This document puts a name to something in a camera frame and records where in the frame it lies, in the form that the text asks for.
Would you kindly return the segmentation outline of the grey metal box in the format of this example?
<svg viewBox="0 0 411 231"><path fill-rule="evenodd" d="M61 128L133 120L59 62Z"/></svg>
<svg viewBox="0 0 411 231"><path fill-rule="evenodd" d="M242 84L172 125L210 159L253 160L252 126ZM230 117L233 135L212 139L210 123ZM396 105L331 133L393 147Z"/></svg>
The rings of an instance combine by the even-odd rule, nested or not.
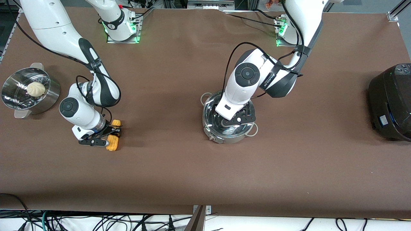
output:
<svg viewBox="0 0 411 231"><path fill-rule="evenodd" d="M188 0L187 9L235 10L234 0Z"/></svg>

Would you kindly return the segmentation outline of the glass pot lid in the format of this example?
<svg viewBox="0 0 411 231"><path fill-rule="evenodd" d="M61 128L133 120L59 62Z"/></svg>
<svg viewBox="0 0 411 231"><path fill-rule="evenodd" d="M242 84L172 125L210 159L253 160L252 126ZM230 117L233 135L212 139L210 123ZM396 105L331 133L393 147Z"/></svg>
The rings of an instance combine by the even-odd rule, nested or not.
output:
<svg viewBox="0 0 411 231"><path fill-rule="evenodd" d="M222 119L223 117L216 113L215 108L221 99L221 90L215 93L205 93L208 96L207 100L203 102L203 124L207 131L219 137L235 137L240 135L245 135L252 128L253 123L241 124L232 127L223 127ZM252 101L249 101L245 108L254 107Z"/></svg>

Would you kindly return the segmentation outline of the steel steamer pot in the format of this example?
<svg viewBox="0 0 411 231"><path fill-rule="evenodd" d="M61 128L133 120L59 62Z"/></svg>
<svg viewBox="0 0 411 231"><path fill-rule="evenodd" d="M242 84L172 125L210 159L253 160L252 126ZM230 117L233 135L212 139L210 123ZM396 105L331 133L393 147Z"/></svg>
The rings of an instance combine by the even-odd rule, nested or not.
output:
<svg viewBox="0 0 411 231"><path fill-rule="evenodd" d="M27 94L27 85L40 82L46 87L46 92L40 97ZM60 96L60 84L51 77L41 63L32 63L10 75L3 84L1 99L4 105L14 111L14 117L25 119L31 114L41 114L56 103Z"/></svg>

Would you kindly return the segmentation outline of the brown table cover sheet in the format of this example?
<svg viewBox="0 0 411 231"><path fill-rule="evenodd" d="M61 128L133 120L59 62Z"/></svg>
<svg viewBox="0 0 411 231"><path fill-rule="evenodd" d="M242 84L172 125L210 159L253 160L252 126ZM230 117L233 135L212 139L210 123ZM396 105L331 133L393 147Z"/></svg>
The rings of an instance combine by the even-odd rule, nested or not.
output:
<svg viewBox="0 0 411 231"><path fill-rule="evenodd" d="M369 82L410 61L385 14L325 13L292 91L253 100L259 131L238 143L204 134L200 96L222 89L241 42L272 57L273 28L218 10L156 9L139 44L107 44L93 8L67 7L122 98L117 151L82 146L56 104L16 119L0 100L0 193L29 209L219 215L411 218L411 143L370 124Z"/></svg>

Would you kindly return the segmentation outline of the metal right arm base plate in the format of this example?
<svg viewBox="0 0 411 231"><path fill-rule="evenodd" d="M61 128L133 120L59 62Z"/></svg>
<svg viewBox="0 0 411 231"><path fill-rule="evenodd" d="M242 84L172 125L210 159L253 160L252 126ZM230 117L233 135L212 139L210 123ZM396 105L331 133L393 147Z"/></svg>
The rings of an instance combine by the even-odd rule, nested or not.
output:
<svg viewBox="0 0 411 231"><path fill-rule="evenodd" d="M111 30L105 27L107 34L107 43L112 44L138 44L141 37L141 29L143 24L143 15L130 12L124 22L118 26L117 30ZM115 40L110 35L113 34L115 38L125 38L129 35L129 38L125 40Z"/></svg>

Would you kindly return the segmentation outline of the aluminium frame profile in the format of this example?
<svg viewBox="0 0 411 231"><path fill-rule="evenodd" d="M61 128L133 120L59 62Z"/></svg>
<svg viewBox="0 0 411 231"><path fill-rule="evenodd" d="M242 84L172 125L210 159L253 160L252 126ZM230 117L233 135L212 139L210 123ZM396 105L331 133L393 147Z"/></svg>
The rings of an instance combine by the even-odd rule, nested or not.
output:
<svg viewBox="0 0 411 231"><path fill-rule="evenodd" d="M398 21L398 16L411 5L411 0L401 0L393 9L387 12L389 22Z"/></svg>

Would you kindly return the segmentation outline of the yellow corn cob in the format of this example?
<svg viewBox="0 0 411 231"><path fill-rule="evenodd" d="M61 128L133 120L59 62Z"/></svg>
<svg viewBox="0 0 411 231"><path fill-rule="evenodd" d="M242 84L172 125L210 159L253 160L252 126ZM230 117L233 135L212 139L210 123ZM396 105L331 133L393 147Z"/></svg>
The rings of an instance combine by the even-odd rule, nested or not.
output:
<svg viewBox="0 0 411 231"><path fill-rule="evenodd" d="M121 121L120 120L113 120L111 122L111 126L121 126ZM107 136L107 141L109 141L109 145L106 147L106 150L108 150L108 151L117 150L120 137L121 136L111 135L111 132L110 132Z"/></svg>

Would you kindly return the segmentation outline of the black rice cooker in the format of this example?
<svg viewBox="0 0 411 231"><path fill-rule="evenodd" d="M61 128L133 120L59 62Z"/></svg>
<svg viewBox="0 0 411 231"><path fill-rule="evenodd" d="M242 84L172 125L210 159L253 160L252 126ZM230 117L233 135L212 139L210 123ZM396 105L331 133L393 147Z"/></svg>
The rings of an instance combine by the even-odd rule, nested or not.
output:
<svg viewBox="0 0 411 231"><path fill-rule="evenodd" d="M374 130L380 136L411 143L411 63L390 67L368 87Z"/></svg>

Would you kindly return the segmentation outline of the white steamed bun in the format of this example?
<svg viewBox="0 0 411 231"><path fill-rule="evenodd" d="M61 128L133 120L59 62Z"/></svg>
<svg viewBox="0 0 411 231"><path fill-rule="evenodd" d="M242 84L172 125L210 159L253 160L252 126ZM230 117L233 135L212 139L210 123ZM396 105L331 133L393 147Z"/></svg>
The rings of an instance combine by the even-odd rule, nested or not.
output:
<svg viewBox="0 0 411 231"><path fill-rule="evenodd" d="M40 97L46 92L46 87L40 82L32 82L27 85L27 94L31 97Z"/></svg>

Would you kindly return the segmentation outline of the metal table edge bracket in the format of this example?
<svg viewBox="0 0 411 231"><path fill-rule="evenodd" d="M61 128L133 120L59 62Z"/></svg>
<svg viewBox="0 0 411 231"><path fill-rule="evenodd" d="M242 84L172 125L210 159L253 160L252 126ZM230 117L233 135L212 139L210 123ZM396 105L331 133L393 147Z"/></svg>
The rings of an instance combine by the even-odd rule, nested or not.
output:
<svg viewBox="0 0 411 231"><path fill-rule="evenodd" d="M193 206L193 214L195 213L196 209L198 208L199 205L194 205ZM206 215L211 215L212 214L212 206L205 206L206 208Z"/></svg>

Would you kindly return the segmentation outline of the brown angled bar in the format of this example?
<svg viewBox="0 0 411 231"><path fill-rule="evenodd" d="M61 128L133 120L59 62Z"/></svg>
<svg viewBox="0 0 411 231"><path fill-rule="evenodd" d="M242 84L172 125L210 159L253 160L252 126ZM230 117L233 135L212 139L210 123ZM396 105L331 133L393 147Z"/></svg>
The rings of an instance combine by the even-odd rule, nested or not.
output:
<svg viewBox="0 0 411 231"><path fill-rule="evenodd" d="M184 231L204 231L206 214L206 206L197 206Z"/></svg>

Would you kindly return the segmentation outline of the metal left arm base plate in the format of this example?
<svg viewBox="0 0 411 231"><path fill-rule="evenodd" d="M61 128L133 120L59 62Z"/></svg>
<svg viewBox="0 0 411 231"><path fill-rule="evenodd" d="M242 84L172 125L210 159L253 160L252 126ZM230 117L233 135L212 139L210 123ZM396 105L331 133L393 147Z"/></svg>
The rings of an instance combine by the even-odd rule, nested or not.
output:
<svg viewBox="0 0 411 231"><path fill-rule="evenodd" d="M276 26L275 29L275 36L276 36L276 45L278 47L286 47L288 46L288 42L286 42L285 38L283 38L283 35L285 35L285 31L288 27L287 23L287 18L282 17L282 16L277 16L275 19L273 19L274 25Z"/></svg>

